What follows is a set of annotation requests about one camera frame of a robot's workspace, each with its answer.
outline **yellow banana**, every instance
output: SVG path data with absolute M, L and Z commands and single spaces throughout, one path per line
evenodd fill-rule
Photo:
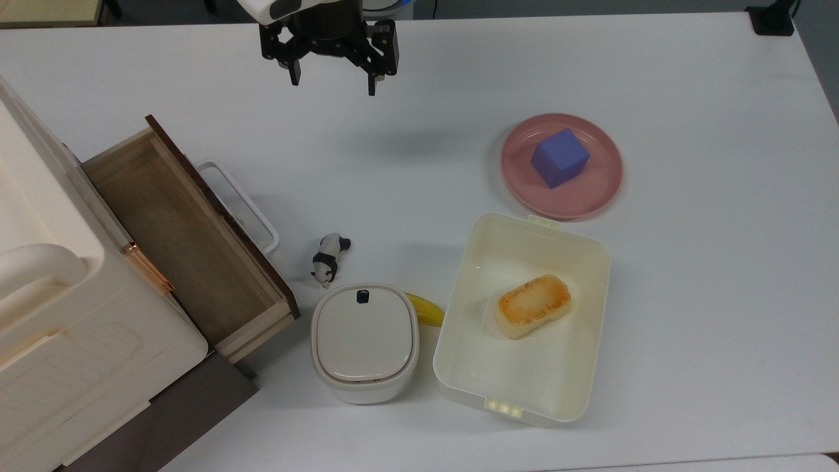
M 440 307 L 428 300 L 425 300 L 421 296 L 414 295 L 413 293 L 405 292 L 405 295 L 408 296 L 408 299 L 414 304 L 414 310 L 417 312 L 417 321 L 429 326 L 443 325 L 443 316 L 445 314 Z

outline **open drawer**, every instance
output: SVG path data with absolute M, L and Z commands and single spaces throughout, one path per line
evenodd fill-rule
M 154 117 L 146 121 L 81 168 L 165 278 L 160 286 L 236 362 L 299 317 L 294 295 Z

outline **purple cube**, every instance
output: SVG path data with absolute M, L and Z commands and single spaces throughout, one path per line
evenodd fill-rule
M 530 164 L 550 188 L 556 188 L 582 172 L 588 157 L 588 151 L 580 140 L 565 128 L 539 142 Z

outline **container lid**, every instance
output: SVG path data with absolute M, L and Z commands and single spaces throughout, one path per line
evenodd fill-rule
M 405 297 L 383 285 L 346 286 L 315 313 L 316 362 L 337 380 L 370 382 L 398 374 L 414 343 Z

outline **bread slice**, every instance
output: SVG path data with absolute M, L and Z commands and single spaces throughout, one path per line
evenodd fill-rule
M 495 309 L 495 319 L 504 336 L 518 339 L 548 320 L 570 310 L 568 286 L 556 275 L 542 275 L 505 293 Z

